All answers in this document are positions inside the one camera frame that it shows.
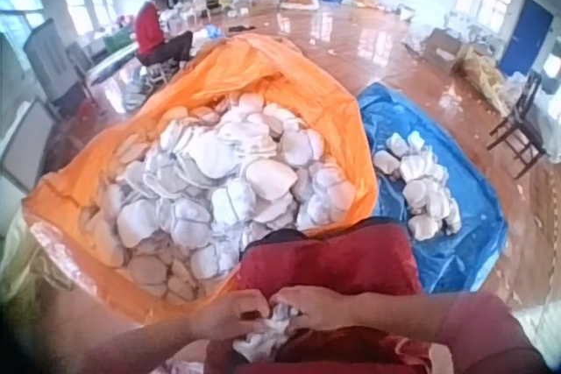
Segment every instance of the blue door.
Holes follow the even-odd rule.
[[[550,29],[553,15],[534,2],[525,0],[499,69],[507,75],[528,74]]]

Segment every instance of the black chair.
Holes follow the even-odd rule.
[[[502,134],[492,142],[487,149],[491,151],[500,142],[507,144],[515,153],[515,160],[519,159],[524,164],[524,168],[515,177],[517,180],[527,173],[546,153],[543,148],[542,135],[539,129],[527,118],[541,83],[542,76],[531,70],[515,107],[510,114],[489,133],[489,136],[494,136],[500,130],[504,129]],[[515,146],[508,141],[508,138],[511,136],[522,144],[520,151],[516,150]],[[527,154],[529,155],[529,160],[524,158],[526,152],[529,153]]]

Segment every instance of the orange tarp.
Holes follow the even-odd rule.
[[[235,272],[207,299],[184,306],[160,300],[99,262],[81,233],[80,220],[82,210],[94,204],[112,155],[132,133],[153,138],[163,129],[157,123],[167,110],[193,109],[244,92],[260,93],[291,109],[323,135],[328,152],[357,187],[343,225],[371,214],[378,192],[355,98],[294,46],[242,34],[216,43],[201,54],[196,66],[152,96],[135,117],[101,132],[68,166],[43,177],[24,200],[24,211],[51,259],[86,292],[139,323],[192,311],[232,289]]]

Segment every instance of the hand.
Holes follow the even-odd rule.
[[[269,304],[260,291],[237,291],[195,312],[188,323],[195,337],[221,341],[260,331],[263,321],[244,316],[258,314],[260,318],[268,318],[270,313]]]
[[[283,302],[302,313],[290,321],[289,329],[326,331],[352,326],[350,298],[318,286],[292,286],[282,288],[271,301]]]

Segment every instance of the tiled floor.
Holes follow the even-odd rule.
[[[510,150],[502,145],[491,152],[486,150],[487,134],[499,121],[497,115],[459,76],[444,74],[409,53],[401,43],[408,25],[394,15],[323,5],[315,12],[274,11],[252,18],[214,19],[213,24],[223,29],[255,25],[258,33],[286,36],[353,95],[374,81],[383,81],[403,91],[448,130],[496,188],[509,224],[508,245],[484,289],[520,312],[530,338],[541,343],[540,349],[559,353],[557,192],[561,191],[561,168],[544,159],[515,181],[512,174],[519,167],[513,164]],[[108,124],[126,118],[111,104],[118,102],[137,65],[133,60],[94,87],[105,114],[75,122],[72,131],[77,137],[89,140]],[[129,326],[82,295],[56,293],[46,314],[53,352],[62,360],[72,359],[75,349]]]

